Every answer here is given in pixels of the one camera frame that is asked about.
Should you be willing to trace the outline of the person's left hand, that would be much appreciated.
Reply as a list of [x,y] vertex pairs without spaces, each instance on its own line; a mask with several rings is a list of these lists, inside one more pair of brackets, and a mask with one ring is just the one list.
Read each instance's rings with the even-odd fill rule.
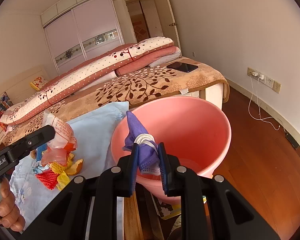
[[25,219],[15,204],[15,196],[10,190],[9,181],[3,178],[0,184],[0,225],[15,232],[23,231]]

